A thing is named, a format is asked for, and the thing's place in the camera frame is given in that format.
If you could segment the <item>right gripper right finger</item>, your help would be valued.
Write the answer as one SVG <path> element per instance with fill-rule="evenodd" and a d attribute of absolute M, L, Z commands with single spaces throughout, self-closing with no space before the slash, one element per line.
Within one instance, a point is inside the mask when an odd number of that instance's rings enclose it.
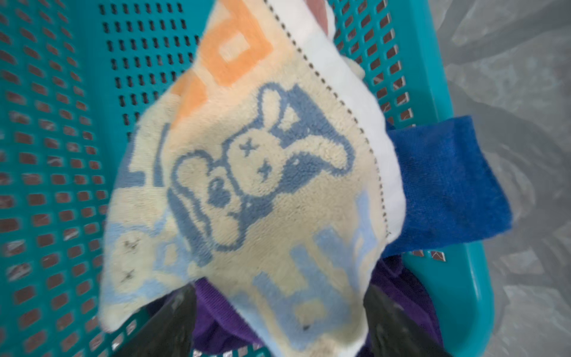
<path fill-rule="evenodd" d="M 364 296 L 371 350 L 383 357 L 446 357 L 450 354 L 411 320 L 382 290 Z"/>

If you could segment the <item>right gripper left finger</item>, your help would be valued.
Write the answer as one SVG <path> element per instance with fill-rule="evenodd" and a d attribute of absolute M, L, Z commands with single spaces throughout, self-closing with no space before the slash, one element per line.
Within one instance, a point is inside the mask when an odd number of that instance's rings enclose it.
<path fill-rule="evenodd" d="M 190 356 L 197 300 L 192 285 L 172 293 L 152 318 L 114 356 Z"/>

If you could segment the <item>rabbit print towel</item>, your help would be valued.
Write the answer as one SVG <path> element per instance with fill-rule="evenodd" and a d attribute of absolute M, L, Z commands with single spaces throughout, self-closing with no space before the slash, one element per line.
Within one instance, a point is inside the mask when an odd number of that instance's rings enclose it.
<path fill-rule="evenodd" d="M 324 1 L 217 1 L 144 113 L 109 204 L 98 319 L 200 279 L 275 356 L 355 356 L 406 201 L 379 104 Z"/>

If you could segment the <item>teal plastic basket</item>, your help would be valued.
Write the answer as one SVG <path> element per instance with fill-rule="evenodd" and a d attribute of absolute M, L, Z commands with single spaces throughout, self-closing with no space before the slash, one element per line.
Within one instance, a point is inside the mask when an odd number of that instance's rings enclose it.
<path fill-rule="evenodd" d="M 328 1 L 337 49 L 395 128 L 456 116 L 428 1 Z M 1 356 L 110 356 L 147 322 L 98 327 L 101 237 L 140 115 L 196 61 L 214 1 L 1 1 Z M 483 244 L 413 251 L 454 356 L 494 324 Z"/>

